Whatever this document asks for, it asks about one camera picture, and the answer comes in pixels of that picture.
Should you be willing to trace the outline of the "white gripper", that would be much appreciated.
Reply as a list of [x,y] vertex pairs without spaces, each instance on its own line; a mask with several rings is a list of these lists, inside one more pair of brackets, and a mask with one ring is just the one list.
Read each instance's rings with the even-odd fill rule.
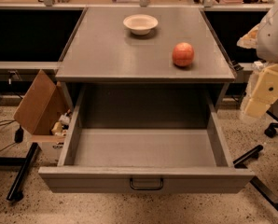
[[[278,7],[271,8],[259,25],[240,37],[237,46],[243,49],[257,48],[258,58],[278,63]],[[273,64],[259,72],[243,113],[252,118],[261,118],[277,100],[278,64]]]

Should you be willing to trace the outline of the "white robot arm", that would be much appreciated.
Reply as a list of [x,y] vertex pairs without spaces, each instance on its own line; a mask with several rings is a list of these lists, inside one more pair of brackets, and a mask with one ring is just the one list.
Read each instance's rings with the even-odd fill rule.
[[237,46],[255,49],[262,60],[262,64],[254,63],[241,104],[245,117],[261,118],[278,100],[278,0]]

